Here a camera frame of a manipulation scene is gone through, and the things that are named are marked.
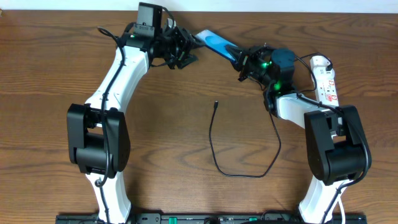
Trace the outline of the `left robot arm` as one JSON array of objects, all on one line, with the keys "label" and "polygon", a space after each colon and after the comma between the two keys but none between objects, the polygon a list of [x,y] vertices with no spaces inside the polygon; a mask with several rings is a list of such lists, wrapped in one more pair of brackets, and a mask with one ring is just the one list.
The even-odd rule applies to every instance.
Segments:
[{"label": "left robot arm", "polygon": [[137,20],[120,36],[104,27],[98,31],[116,45],[113,63],[98,89],[84,104],[72,104],[67,111],[70,161],[84,173],[95,191],[101,223],[127,223],[132,203],[127,197],[123,171],[131,142],[125,113],[143,76],[161,58],[173,70],[197,61],[190,52],[203,41],[177,26],[173,15],[162,23],[166,7],[139,3]]}]

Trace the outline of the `blue Galaxy smartphone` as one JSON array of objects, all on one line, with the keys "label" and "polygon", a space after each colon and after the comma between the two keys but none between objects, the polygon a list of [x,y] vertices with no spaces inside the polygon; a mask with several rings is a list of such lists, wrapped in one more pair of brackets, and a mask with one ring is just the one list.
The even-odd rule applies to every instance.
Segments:
[{"label": "blue Galaxy smartphone", "polygon": [[228,59],[230,62],[236,61],[234,57],[226,49],[226,46],[229,45],[233,47],[236,46],[230,41],[222,38],[221,36],[215,34],[210,30],[203,30],[198,34],[196,34],[195,37],[202,40],[209,49],[221,55],[222,57]]}]

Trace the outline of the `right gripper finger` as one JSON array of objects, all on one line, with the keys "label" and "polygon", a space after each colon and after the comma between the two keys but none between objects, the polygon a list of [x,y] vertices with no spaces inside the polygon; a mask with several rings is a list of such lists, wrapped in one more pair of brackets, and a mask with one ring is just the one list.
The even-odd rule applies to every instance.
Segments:
[{"label": "right gripper finger", "polygon": [[238,80],[239,80],[240,82],[243,82],[243,81],[245,81],[245,79],[247,79],[247,78],[249,78],[249,77],[250,77],[250,72],[249,72],[249,71],[241,70],[240,73],[239,73],[239,78],[238,78]]},{"label": "right gripper finger", "polygon": [[232,64],[246,63],[246,56],[248,55],[248,51],[246,49],[234,45],[226,45],[225,49],[231,56],[230,61]]}]

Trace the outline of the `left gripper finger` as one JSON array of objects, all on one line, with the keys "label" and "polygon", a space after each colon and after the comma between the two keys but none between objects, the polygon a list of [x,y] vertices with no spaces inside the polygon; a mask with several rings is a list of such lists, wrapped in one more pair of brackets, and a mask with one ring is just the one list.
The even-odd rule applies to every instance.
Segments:
[{"label": "left gripper finger", "polygon": [[187,65],[189,65],[193,62],[196,62],[197,60],[198,60],[198,57],[196,55],[192,55],[192,54],[185,55],[184,58],[179,61],[178,68],[183,69]]},{"label": "left gripper finger", "polygon": [[193,34],[188,33],[188,47],[187,47],[188,50],[204,47],[205,45],[206,44],[204,41],[194,36]]}]

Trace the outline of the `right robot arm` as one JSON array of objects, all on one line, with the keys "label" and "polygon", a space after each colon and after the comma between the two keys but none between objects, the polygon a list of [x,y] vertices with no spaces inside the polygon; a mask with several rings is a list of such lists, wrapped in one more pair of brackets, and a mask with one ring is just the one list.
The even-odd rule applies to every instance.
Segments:
[{"label": "right robot arm", "polygon": [[265,86],[266,110],[271,117],[290,121],[305,130],[307,160],[313,174],[299,212],[305,223],[332,219],[341,194],[364,179],[371,166],[371,153],[358,110],[338,102],[335,71],[321,53],[309,54],[306,65],[315,99],[294,87],[295,62],[303,62],[289,49],[267,45],[244,49],[228,44],[239,81],[252,78]]}]

